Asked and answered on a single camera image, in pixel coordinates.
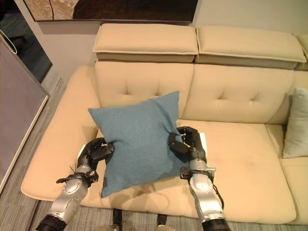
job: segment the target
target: glass door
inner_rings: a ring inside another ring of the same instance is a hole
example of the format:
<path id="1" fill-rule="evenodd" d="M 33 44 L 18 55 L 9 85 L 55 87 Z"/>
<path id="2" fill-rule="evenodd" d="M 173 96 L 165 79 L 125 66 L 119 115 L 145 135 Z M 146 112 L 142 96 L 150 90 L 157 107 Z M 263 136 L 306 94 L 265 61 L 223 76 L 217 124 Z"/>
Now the glass door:
<path id="1" fill-rule="evenodd" d="M 48 95 L 0 36 L 0 192 Z"/>

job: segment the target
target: white wall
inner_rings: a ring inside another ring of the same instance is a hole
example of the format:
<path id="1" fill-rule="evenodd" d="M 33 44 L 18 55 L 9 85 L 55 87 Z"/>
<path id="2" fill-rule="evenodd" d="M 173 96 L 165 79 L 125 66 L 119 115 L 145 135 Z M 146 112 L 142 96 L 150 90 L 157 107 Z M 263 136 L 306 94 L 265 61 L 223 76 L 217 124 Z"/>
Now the white wall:
<path id="1" fill-rule="evenodd" d="M 100 22 L 36 23 L 23 0 L 15 2 L 65 83 L 79 65 L 94 65 Z M 205 24 L 308 33 L 308 0 L 199 0 L 193 25 Z"/>
<path id="2" fill-rule="evenodd" d="M 194 25 L 308 33 L 308 0 L 199 0 Z"/>

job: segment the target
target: sofa cushion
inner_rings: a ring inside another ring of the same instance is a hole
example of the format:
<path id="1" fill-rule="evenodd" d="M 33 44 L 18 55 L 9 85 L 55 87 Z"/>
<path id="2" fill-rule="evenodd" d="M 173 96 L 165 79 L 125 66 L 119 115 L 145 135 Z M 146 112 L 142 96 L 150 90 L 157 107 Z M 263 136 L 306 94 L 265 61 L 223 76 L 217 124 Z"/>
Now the sofa cushion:
<path id="1" fill-rule="evenodd" d="M 308 157 L 280 160 L 297 210 L 292 224 L 308 224 Z"/>
<path id="2" fill-rule="evenodd" d="M 192 62 L 198 48 L 191 26 L 103 24 L 93 52 L 99 60 Z"/>
<path id="3" fill-rule="evenodd" d="M 195 64 L 183 119 L 284 124 L 291 70 Z"/>
<path id="4" fill-rule="evenodd" d="M 178 126 L 205 132 L 208 164 L 217 168 L 214 183 L 225 201 L 228 220 L 286 223 L 295 219 L 294 202 L 265 125 L 179 120 Z M 101 161 L 99 182 L 89 188 L 83 205 L 197 217 L 185 180 L 174 177 L 133 186 L 101 199 L 104 171 Z"/>
<path id="5" fill-rule="evenodd" d="M 308 156 L 308 89 L 295 88 L 283 158 Z"/>
<path id="6" fill-rule="evenodd" d="M 302 45 L 307 61 L 306 63 L 299 63 L 295 69 L 300 71 L 308 71 L 308 35 L 298 35 L 296 37 L 299 43 Z"/>
<path id="7" fill-rule="evenodd" d="M 293 69 L 306 59 L 297 39 L 285 32 L 228 26 L 197 28 L 198 63 Z"/>
<path id="8" fill-rule="evenodd" d="M 102 198 L 133 185 L 179 176 L 188 158 L 175 156 L 168 147 L 170 133 L 177 134 L 179 92 L 116 108 L 89 109 L 106 142 L 115 147 L 106 159 Z"/>
<path id="9" fill-rule="evenodd" d="M 124 106 L 179 91 L 182 117 L 193 77 L 193 64 L 97 62 L 98 98 L 102 107 Z"/>

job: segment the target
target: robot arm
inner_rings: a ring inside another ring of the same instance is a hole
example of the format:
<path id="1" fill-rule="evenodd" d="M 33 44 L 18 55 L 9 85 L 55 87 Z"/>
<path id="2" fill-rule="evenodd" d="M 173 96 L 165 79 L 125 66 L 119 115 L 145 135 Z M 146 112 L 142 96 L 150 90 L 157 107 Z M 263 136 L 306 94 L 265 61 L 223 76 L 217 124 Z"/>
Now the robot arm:
<path id="1" fill-rule="evenodd" d="M 80 202 L 87 195 L 88 187 L 98 181 L 96 172 L 98 162 L 108 158 L 113 152 L 114 146 L 106 143 L 104 138 L 94 139 L 82 148 L 76 172 L 57 180 L 57 183 L 66 182 L 66 185 L 36 230 L 63 231 L 65 229 L 75 215 Z"/>
<path id="2" fill-rule="evenodd" d="M 223 200 L 213 184 L 216 169 L 206 164 L 207 147 L 204 133 L 199 134 L 191 127 L 180 127 L 178 131 L 185 144 L 176 141 L 175 134 L 170 134 L 168 144 L 176 153 L 190 156 L 189 168 L 182 167 L 180 177 L 189 182 L 190 192 L 195 199 L 195 207 L 203 229 L 230 231 L 223 214 Z"/>

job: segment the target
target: sofa headrest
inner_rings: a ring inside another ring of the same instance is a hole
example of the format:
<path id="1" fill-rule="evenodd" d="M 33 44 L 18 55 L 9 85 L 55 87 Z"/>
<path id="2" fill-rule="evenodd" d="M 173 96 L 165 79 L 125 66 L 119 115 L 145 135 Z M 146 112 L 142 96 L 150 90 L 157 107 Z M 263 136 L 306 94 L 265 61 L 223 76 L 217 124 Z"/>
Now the sofa headrest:
<path id="1" fill-rule="evenodd" d="M 201 26 L 197 39 L 197 63 L 293 69 L 306 62 L 298 40 L 286 32 Z"/>
<path id="2" fill-rule="evenodd" d="M 103 24 L 93 52 L 99 60 L 190 63 L 198 48 L 191 26 Z"/>

